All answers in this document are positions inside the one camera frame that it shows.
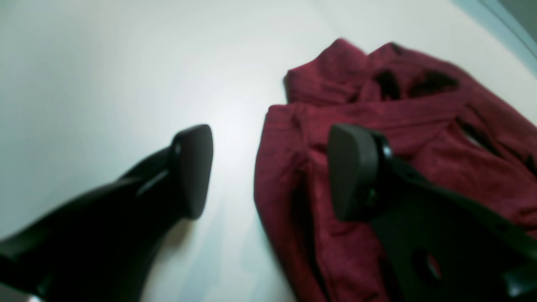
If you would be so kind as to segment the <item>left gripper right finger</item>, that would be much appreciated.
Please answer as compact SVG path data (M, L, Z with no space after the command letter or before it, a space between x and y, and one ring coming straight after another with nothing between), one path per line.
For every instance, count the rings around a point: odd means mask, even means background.
M334 124L327 159L334 214L372 227L397 302L535 302L536 241L429 182L382 133Z

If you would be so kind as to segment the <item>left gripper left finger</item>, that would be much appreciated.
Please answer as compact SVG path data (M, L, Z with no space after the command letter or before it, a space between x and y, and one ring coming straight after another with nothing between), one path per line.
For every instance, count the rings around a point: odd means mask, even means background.
M169 230L204 211L213 134L196 125L117 180L1 241L1 283L44 302L138 302Z

